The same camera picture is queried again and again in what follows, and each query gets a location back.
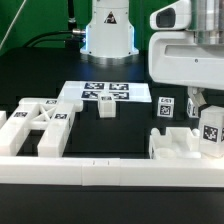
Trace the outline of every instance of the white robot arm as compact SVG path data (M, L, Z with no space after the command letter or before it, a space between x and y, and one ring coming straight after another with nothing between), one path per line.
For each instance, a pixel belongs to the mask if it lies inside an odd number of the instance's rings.
M224 90L224 2L180 0L150 17L149 72L156 82L185 85L195 106L203 88Z

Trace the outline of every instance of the cable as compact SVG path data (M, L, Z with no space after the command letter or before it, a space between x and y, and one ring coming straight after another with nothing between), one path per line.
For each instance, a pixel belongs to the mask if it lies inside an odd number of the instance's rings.
M42 39L42 40L38 40L36 42L34 42L33 44L30 45L30 47L35 47L37 44L42 43L42 42L57 42L57 41L66 41L68 39ZM75 37L75 38L71 38L70 40L74 41L74 42L80 42L83 43L84 42L84 38L83 37Z
M24 0L24 1L23 1L23 3L22 3L22 5L20 6L20 8L19 8L19 10L18 10L18 12L17 12L15 18L13 19L11 25L9 26L9 28L8 28L6 34L5 34L5 37L3 38L3 40L2 40L2 42L1 42L1 44L0 44L0 51L2 50L2 47L3 47L3 45L5 44L5 42L6 42L7 38L8 38L8 36L9 36L9 34L10 34L10 32L11 32L11 30L12 30L14 24L16 23L16 21L17 21L19 15L20 15L20 13L22 12L22 10L23 10L23 8L24 8L26 2L27 2L27 0Z
M32 44L34 41L41 39L43 37L48 37L48 36L56 36L56 35L62 35L62 34L72 34L71 30L66 30L66 31L55 31L55 32L50 32L50 33L44 33L41 35L38 35L34 38L32 38L31 40L29 40L28 42L26 42L23 47L28 47L30 44Z
M75 19L74 2L73 0L68 0L68 29L72 30L77 28L77 22Z
M42 42L57 42L57 41L66 41L66 39L43 39L43 40L38 40L34 42L33 44L30 45L30 47L35 47L37 44L42 43Z

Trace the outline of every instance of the cube with marker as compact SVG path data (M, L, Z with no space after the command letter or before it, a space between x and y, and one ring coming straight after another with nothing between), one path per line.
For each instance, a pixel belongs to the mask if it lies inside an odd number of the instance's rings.
M195 105L193 101L191 100L191 98L188 98L188 101L187 101L187 114L190 118L198 118L195 111Z
M116 102L112 93L101 92L98 95L98 109L101 118L116 117Z
M174 98L159 97L158 101L158 117L173 117Z
M224 108L211 106L201 112L199 150L212 157L224 156Z

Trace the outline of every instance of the white cable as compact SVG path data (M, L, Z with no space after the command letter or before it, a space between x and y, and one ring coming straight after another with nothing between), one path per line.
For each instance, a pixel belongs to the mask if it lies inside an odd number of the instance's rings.
M17 12L15 18L13 19L11 25L9 26L8 31L6 32L5 37L3 38L3 40L2 40L2 42L1 42L1 44L0 44L0 51L2 50L2 47L3 47L3 45L5 44L5 41L7 40L8 36L9 36L9 34L10 34L10 32L11 32L11 30L12 30L14 24L16 23L16 21L17 21L19 15L20 15L20 13L21 13L21 11L23 10L23 8L24 8L26 2L27 2L27 0L24 0L24 1L23 1L23 3L22 3L22 5L20 6L20 8L19 8L19 10L18 10L18 12Z

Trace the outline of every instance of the black cable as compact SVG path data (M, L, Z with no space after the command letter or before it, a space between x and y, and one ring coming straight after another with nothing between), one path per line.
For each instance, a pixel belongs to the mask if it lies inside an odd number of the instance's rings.
M29 40L28 42L26 42L23 47L28 47L30 44L32 44L34 41L41 39L43 37L48 37L48 36L56 36L56 35L62 35L62 34L72 34L71 30L66 30L66 31L55 31L55 32L49 32L49 33L44 33L41 35L38 35L34 38L32 38L31 40Z
M69 18L75 17L73 0L68 0L68 16Z
M77 23L75 19L74 2L73 0L68 0L68 29L76 29Z
M42 43L42 42L57 42L57 41L66 41L66 40L72 40L75 42L80 42L83 43L84 42L84 38L83 37L75 37L75 38L70 38L70 39L42 39L42 40L38 40L36 42L34 42L33 44L30 45L30 47L35 47L37 44Z
M30 47L35 47L37 44L42 42L57 42L57 41L66 41L66 39L42 39L34 42L33 44L30 45Z

